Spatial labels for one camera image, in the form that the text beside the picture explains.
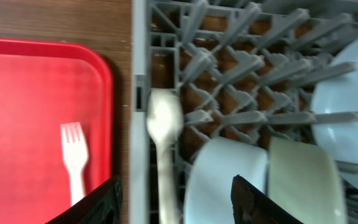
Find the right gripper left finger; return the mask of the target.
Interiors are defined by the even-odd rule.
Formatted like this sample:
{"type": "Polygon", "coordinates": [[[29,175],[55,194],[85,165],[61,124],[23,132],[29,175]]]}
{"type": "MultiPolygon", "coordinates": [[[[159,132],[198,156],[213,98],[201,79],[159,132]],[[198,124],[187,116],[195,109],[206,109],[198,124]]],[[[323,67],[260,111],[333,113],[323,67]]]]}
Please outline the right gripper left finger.
{"type": "Polygon", "coordinates": [[[121,177],[115,175],[47,224],[120,224],[121,177]]]}

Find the light blue bowl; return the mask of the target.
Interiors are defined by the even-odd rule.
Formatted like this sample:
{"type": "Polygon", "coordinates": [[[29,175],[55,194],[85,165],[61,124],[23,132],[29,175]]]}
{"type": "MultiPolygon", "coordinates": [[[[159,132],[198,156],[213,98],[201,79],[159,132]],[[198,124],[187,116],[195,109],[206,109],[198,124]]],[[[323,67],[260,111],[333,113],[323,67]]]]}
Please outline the light blue bowl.
{"type": "Polygon", "coordinates": [[[185,224],[233,224],[231,202],[235,176],[265,192],[268,152],[257,146],[217,137],[197,155],[186,184],[185,224]]]}

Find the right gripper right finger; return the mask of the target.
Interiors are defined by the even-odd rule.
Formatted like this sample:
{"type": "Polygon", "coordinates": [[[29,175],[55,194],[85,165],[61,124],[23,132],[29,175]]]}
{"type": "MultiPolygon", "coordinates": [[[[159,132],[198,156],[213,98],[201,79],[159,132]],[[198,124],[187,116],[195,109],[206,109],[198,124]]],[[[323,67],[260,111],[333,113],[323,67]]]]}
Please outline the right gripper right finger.
{"type": "Polygon", "coordinates": [[[233,177],[231,202],[235,224],[302,224],[240,175],[233,177]]]}

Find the red serving tray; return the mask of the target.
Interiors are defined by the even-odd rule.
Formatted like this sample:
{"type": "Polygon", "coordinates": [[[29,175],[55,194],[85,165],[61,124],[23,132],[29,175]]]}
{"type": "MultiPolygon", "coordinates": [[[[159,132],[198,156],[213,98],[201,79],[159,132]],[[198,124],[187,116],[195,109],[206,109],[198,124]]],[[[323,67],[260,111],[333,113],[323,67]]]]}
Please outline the red serving tray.
{"type": "Polygon", "coordinates": [[[85,133],[86,191],[110,178],[113,88],[85,46],[0,39],[0,223],[46,223],[70,207],[63,123],[85,133]]]}

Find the white plastic fork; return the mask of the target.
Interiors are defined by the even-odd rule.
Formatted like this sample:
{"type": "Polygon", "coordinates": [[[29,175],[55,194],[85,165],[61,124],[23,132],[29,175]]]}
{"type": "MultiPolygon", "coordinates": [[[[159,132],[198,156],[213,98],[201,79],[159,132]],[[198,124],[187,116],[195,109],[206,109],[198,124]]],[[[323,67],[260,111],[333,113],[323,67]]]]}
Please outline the white plastic fork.
{"type": "Polygon", "coordinates": [[[60,125],[63,163],[70,181],[70,201],[74,206],[86,195],[84,170],[89,160],[86,138],[79,122],[60,125]]]}

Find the green bowl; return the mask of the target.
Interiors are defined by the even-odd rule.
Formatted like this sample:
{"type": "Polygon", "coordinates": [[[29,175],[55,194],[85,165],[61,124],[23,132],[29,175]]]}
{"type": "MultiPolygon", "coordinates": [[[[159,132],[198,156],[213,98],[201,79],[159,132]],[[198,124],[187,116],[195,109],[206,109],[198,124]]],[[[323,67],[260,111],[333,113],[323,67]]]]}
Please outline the green bowl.
{"type": "Polygon", "coordinates": [[[348,223],[339,171],[323,149],[274,137],[268,151],[272,201],[302,223],[348,223]]]}

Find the light blue plate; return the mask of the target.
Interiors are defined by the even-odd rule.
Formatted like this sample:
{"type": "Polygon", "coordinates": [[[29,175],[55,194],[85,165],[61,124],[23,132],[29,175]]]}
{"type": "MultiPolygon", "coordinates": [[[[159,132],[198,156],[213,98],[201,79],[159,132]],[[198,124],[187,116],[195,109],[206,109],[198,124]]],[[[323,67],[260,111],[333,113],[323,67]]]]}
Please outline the light blue plate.
{"type": "MultiPolygon", "coordinates": [[[[356,70],[318,83],[311,102],[313,112],[358,112],[358,39],[333,60],[335,65],[342,62],[356,63],[356,70]]],[[[312,130],[317,145],[328,151],[333,159],[358,164],[358,121],[317,124],[312,130]]],[[[358,175],[341,175],[358,189],[358,175]]]]}

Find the grey dishwasher rack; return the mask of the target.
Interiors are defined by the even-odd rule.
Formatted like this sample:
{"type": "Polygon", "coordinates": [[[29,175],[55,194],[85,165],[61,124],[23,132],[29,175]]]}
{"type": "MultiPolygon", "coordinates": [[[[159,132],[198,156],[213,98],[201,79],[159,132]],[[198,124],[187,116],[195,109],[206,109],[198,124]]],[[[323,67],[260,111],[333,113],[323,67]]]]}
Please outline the grey dishwasher rack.
{"type": "MultiPolygon", "coordinates": [[[[333,60],[358,39],[358,17],[318,18],[293,1],[286,3],[286,14],[277,14],[277,7],[280,1],[132,3],[130,223],[160,223],[156,147],[147,130],[153,89],[170,90],[180,102],[183,127],[171,145],[180,223],[191,168],[211,139],[268,152],[263,194],[269,198],[272,138],[321,148],[314,125],[358,121],[356,111],[317,114],[311,109],[318,83],[356,70],[354,62],[335,65],[333,60]]],[[[358,189],[341,175],[358,175],[358,164],[333,161],[348,223],[358,223],[358,189]]]]}

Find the white plastic spoon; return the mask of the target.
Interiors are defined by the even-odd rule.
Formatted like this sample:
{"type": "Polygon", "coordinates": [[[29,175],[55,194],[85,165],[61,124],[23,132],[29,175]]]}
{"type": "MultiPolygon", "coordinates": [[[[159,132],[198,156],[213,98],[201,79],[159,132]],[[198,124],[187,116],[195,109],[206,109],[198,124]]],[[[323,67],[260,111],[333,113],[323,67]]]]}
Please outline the white plastic spoon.
{"type": "Polygon", "coordinates": [[[180,223],[171,145],[182,127],[178,97],[167,89],[153,89],[149,99],[147,130],[156,147],[161,224],[180,223]]]}

